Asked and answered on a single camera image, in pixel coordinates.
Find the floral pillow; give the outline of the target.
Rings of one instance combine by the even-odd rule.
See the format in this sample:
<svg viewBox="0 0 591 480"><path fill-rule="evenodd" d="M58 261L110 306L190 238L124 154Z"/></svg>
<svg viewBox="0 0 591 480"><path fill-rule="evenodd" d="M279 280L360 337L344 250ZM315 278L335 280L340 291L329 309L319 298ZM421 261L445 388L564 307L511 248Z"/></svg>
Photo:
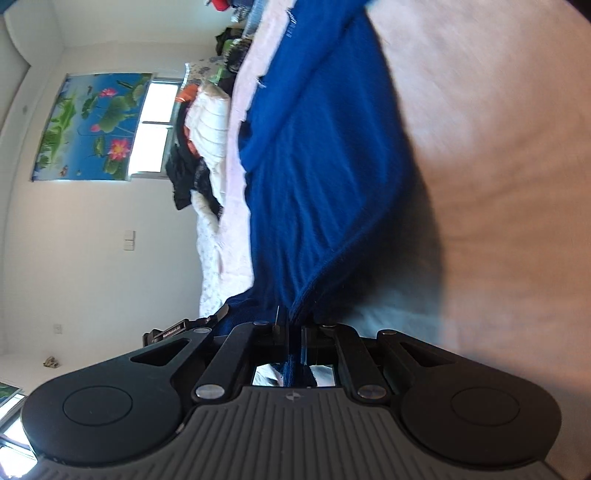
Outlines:
<svg viewBox="0 0 591 480"><path fill-rule="evenodd" d="M218 85L222 79L229 76L222 56L205 57L194 62L187 62L184 67L183 87L191 84L200 85L204 82Z"/></svg>

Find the red jacket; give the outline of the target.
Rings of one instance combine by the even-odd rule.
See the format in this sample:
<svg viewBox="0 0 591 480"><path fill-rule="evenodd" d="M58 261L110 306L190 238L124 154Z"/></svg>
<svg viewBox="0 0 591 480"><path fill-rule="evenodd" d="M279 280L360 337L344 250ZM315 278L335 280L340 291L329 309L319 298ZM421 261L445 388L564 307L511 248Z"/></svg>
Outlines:
<svg viewBox="0 0 591 480"><path fill-rule="evenodd" d="M231 1L229 0L209 0L209 3L219 12L226 11L231 7Z"/></svg>

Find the white quilted duvet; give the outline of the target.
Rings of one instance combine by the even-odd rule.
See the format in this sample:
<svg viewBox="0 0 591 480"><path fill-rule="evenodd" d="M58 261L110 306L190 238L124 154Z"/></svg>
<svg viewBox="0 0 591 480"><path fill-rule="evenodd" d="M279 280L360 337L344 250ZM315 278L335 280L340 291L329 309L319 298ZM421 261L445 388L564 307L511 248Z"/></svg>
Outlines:
<svg viewBox="0 0 591 480"><path fill-rule="evenodd" d="M217 311L230 297L252 286L249 209L245 180L230 131L230 97L211 82L181 91L186 114L183 138L204 165L197 169L191 205L197 214L197 253L202 284L199 315Z"/></svg>

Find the pink floral bed sheet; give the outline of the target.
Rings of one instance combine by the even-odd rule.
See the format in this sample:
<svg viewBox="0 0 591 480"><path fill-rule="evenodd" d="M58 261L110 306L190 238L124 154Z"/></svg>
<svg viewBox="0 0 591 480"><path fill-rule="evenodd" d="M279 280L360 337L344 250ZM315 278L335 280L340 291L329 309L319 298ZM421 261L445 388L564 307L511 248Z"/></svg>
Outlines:
<svg viewBox="0 0 591 480"><path fill-rule="evenodd" d="M566 1L375 1L422 179L348 322L528 378L590 474L590 24Z"/></svg>

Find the white wall switch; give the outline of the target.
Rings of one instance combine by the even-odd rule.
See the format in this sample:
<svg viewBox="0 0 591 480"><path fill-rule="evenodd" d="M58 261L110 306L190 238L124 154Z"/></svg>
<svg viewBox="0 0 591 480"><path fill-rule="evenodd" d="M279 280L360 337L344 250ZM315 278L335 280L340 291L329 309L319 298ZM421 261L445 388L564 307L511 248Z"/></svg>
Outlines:
<svg viewBox="0 0 591 480"><path fill-rule="evenodd" d="M123 236L123 250L131 252L135 249L135 231L125 230Z"/></svg>

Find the orange garment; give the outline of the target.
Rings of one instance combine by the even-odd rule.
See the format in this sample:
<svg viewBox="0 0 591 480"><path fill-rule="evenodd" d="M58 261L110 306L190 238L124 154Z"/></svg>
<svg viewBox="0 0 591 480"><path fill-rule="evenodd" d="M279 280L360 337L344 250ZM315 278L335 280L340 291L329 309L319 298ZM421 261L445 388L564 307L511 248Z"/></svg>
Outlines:
<svg viewBox="0 0 591 480"><path fill-rule="evenodd" d="M189 84L185 86L176 96L175 101L177 103L192 102L197 97L198 86L195 84Z"/></svg>

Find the black garment by window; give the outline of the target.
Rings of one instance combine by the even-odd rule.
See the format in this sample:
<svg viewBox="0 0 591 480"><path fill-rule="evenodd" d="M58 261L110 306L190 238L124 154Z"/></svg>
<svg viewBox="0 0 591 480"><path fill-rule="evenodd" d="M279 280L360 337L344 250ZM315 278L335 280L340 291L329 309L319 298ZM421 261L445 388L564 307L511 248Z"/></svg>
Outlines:
<svg viewBox="0 0 591 480"><path fill-rule="evenodd" d="M204 157L193 153L189 140L184 133L186 114L189 104L180 103L174 123L174 140L165 163L167 178L172 184L173 202L177 211L191 205L191 192L201 194L212 214L219 219L222 206L214 197L211 188L211 170L205 164Z"/></svg>

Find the blue knit sweater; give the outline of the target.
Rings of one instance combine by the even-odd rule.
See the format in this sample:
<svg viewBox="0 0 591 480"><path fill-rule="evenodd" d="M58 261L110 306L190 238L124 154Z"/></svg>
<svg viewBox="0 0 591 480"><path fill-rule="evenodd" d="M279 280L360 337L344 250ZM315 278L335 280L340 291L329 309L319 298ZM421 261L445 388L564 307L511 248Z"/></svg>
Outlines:
<svg viewBox="0 0 591 480"><path fill-rule="evenodd" d="M235 84L219 227L229 329L335 322L415 182L388 62L363 1L270 3L266 70Z"/></svg>

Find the lotus flower roller blind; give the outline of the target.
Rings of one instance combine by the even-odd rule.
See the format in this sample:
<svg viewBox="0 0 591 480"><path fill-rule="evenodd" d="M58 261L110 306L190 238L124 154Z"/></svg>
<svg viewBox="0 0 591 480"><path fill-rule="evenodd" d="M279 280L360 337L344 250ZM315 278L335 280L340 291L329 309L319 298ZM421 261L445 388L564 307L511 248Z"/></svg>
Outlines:
<svg viewBox="0 0 591 480"><path fill-rule="evenodd" d="M65 76L33 166L35 181L125 181L150 73Z"/></svg>

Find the dark clothes pile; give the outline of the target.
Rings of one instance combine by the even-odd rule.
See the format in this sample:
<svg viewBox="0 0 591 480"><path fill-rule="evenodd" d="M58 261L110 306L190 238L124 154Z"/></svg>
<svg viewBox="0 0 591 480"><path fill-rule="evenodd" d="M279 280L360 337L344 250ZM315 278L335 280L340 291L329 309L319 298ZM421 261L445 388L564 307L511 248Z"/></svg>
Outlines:
<svg viewBox="0 0 591 480"><path fill-rule="evenodd" d="M231 7L224 11L231 11L231 22L240 23L246 20L259 21L263 17L263 11L266 5L269 4L267 0L229 0ZM205 6L214 8L209 0L204 1Z"/></svg>

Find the leopard print garment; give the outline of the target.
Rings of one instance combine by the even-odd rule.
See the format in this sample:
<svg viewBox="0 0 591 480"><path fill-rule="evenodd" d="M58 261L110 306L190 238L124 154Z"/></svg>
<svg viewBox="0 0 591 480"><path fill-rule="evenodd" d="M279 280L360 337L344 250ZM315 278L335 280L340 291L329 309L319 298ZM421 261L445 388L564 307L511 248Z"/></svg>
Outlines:
<svg viewBox="0 0 591 480"><path fill-rule="evenodd" d="M249 48L252 46L252 36L243 34L239 28L226 27L215 37L215 51L221 56L221 72L217 74L219 80L235 76L242 66Z"/></svg>

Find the window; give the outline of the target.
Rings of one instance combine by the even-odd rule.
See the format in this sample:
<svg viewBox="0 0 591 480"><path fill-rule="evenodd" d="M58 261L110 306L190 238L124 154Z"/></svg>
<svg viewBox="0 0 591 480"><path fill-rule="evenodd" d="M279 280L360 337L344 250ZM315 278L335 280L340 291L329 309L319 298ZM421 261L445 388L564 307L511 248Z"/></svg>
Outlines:
<svg viewBox="0 0 591 480"><path fill-rule="evenodd" d="M173 137L179 80L156 78L148 86L128 165L129 177L157 177Z"/></svg>

